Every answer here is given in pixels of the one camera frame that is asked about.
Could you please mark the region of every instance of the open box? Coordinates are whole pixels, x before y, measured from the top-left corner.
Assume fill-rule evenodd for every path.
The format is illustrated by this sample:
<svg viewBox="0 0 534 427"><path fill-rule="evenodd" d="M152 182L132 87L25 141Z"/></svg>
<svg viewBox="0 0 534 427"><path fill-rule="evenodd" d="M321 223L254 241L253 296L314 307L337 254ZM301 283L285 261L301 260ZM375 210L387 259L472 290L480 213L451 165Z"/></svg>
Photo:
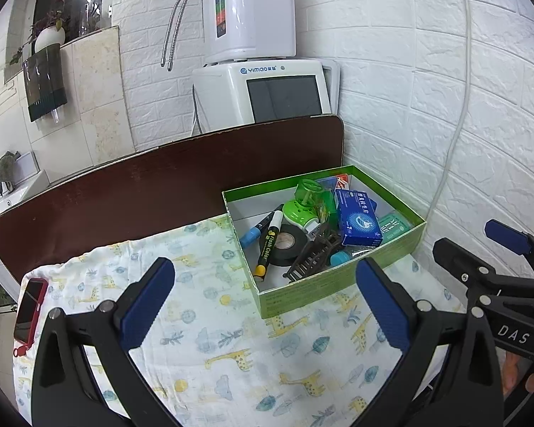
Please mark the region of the open box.
<svg viewBox="0 0 534 427"><path fill-rule="evenodd" d="M282 277L282 274L289 269L288 267L270 265L265 282L260 284L259 288L252 274L260 253L259 242L255 242L244 252L237 241L239 254L245 258L245 274L261 318L271 318L302 307L354 284L356 264L366 256L371 256L382 268L385 268L413 252L419 243L425 229L425 220L354 165L292 176L223 192L225 207L236 238L239 239L243 236L279 204L293 199L297 184L302 178L318 180L340 174L348 174L350 189L367 192L369 197L377 203L375 211L377 218L397 210L414 228L345 264L328 268L291 284L288 283L288 279Z"/></svg>

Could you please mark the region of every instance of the white sink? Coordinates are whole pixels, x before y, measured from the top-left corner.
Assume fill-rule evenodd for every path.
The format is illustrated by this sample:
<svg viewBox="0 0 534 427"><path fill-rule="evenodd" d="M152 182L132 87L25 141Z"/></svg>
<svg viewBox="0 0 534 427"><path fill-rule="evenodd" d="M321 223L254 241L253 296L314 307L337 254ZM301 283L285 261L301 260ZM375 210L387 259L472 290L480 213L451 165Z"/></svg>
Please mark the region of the white sink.
<svg viewBox="0 0 534 427"><path fill-rule="evenodd" d="M20 202L34 197L47 189L48 186L49 180L46 171L40 170L36 175L21 182L11 193L0 197L0 214Z"/></svg>

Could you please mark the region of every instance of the human hand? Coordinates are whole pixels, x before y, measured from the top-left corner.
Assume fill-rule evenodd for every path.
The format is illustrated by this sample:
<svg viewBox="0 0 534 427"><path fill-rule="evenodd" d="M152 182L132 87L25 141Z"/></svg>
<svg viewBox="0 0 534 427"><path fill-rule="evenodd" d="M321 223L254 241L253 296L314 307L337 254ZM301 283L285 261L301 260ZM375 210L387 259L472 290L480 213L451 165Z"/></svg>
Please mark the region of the human hand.
<svg viewBox="0 0 534 427"><path fill-rule="evenodd" d="M518 362L520 356L514 353L506 352L506 359L502 365L502 393L508 395L516 386L518 382ZM526 391L530 394L534 393L534 374L526 380Z"/></svg>

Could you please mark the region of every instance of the blue box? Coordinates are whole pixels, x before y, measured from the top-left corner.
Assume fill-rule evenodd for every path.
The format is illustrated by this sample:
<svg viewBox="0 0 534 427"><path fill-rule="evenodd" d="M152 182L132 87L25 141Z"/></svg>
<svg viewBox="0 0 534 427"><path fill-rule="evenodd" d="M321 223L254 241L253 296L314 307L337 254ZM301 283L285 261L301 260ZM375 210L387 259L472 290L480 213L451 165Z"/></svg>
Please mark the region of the blue box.
<svg viewBox="0 0 534 427"><path fill-rule="evenodd" d="M344 245L377 247L382 243L382 231L368 194L337 189L334 192L334 201Z"/></svg>

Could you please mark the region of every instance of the white brick wall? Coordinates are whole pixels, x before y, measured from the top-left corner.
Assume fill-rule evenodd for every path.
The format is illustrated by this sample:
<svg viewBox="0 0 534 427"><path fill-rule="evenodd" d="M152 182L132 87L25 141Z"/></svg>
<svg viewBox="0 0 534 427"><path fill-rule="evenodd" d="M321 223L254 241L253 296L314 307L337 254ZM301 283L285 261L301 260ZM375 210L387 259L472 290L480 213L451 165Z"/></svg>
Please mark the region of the white brick wall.
<svg viewBox="0 0 534 427"><path fill-rule="evenodd" d="M465 92L464 0L295 0L297 50L342 68L346 160L422 215L436 192ZM497 218L534 231L534 6L470 0L471 96L450 174L416 255L450 237L501 273L521 257L488 240Z"/></svg>
<svg viewBox="0 0 534 427"><path fill-rule="evenodd" d="M174 69L168 72L160 62L175 2L114 0L112 7L112 24L121 29L123 85L137 151L184 138L192 129L189 78L203 65L204 54L201 0L190 0L186 7Z"/></svg>

